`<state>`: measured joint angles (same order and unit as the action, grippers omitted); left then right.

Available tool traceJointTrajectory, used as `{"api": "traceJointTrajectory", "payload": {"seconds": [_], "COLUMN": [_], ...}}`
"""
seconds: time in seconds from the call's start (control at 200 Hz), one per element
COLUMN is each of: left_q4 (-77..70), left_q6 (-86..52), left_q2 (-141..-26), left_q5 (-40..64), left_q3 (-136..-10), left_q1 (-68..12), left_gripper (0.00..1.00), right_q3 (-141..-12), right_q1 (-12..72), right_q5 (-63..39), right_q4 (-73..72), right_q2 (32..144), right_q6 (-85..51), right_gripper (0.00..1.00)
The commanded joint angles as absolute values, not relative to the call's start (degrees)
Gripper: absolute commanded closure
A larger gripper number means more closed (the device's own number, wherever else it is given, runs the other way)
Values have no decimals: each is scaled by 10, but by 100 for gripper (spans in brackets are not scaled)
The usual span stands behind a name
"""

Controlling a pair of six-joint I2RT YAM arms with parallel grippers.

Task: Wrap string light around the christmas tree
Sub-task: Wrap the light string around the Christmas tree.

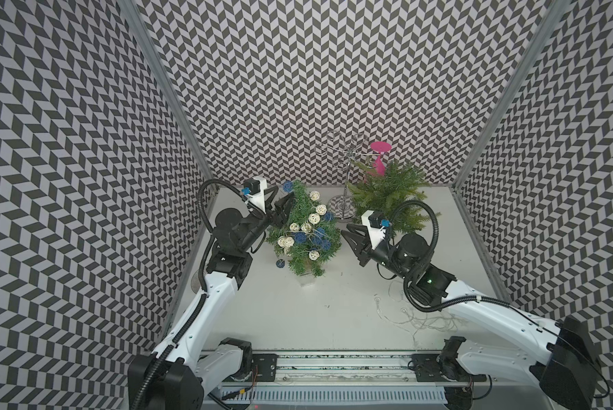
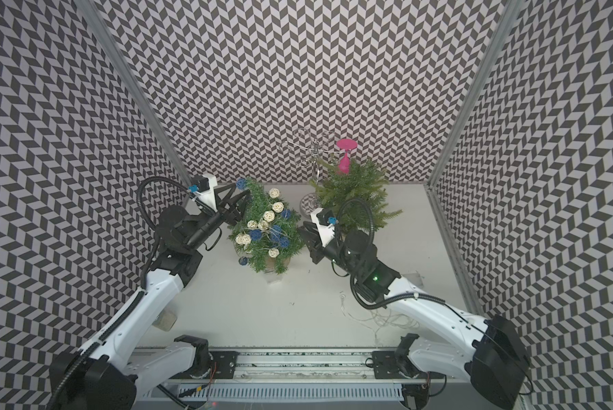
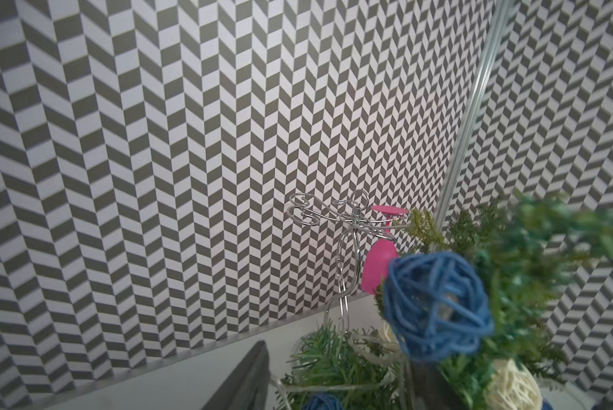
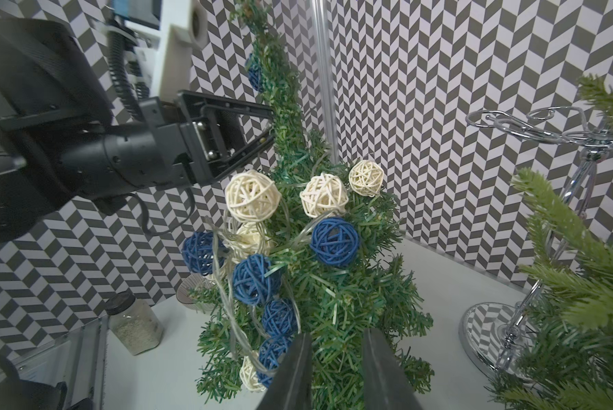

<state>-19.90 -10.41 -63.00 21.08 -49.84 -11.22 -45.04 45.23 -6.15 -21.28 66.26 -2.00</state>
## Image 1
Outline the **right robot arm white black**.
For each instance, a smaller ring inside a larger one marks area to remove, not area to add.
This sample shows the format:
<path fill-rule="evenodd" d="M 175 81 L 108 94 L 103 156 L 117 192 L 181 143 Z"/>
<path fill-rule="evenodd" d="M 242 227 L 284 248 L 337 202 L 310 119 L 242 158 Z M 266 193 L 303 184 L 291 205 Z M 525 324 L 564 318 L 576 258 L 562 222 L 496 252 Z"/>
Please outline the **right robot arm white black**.
<path fill-rule="evenodd" d="M 429 215 L 431 239 L 415 232 L 394 239 L 394 223 L 410 207 Z M 600 399 L 598 384 L 606 378 L 586 322 L 572 315 L 553 320 L 523 311 L 435 266 L 440 226 L 434 210 L 422 201 L 400 203 L 390 215 L 369 210 L 361 220 L 342 231 L 360 266 L 374 261 L 401 279 L 405 299 L 415 310 L 446 310 L 511 343 L 499 348 L 465 337 L 448 338 L 437 357 L 446 379 L 457 380 L 462 374 L 504 378 L 531 385 L 566 409 L 590 409 Z"/>

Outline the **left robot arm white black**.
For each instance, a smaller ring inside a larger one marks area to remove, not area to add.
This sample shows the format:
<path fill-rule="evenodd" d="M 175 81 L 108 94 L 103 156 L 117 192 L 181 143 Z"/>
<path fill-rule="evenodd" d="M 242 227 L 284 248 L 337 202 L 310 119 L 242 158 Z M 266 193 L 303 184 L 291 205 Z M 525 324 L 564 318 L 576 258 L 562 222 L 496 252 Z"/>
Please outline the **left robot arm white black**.
<path fill-rule="evenodd" d="M 252 372 L 251 343 L 224 339 L 209 355 L 202 350 L 220 314 L 236 296 L 253 263 L 253 244 L 270 226 L 288 222 L 296 204 L 293 193 L 277 197 L 276 186 L 263 177 L 247 179 L 243 187 L 209 179 L 200 187 L 223 186 L 243 201 L 248 215 L 237 208 L 222 210 L 214 221 L 200 217 L 210 234 L 197 271 L 200 285 L 176 326 L 147 355 L 138 355 L 128 370 L 131 409 L 199 409 L 205 398 L 227 378 L 246 379 Z"/>

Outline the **thin wire fairy light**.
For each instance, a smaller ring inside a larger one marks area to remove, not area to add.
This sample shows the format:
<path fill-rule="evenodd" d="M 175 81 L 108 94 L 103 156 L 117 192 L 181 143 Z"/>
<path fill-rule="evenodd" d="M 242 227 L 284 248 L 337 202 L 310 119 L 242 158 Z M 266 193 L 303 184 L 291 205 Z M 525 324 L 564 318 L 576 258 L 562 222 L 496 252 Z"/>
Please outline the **thin wire fairy light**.
<path fill-rule="evenodd" d="M 410 341 L 412 341 L 412 347 L 416 350 L 422 350 L 425 347 L 426 343 L 423 338 L 429 332 L 443 335 L 452 334 L 470 324 L 466 319 L 461 319 L 452 314 L 422 313 L 413 307 L 402 307 L 400 309 L 401 316 L 398 319 L 392 319 L 382 310 L 381 297 L 374 296 L 373 300 L 379 319 L 408 334 Z"/>

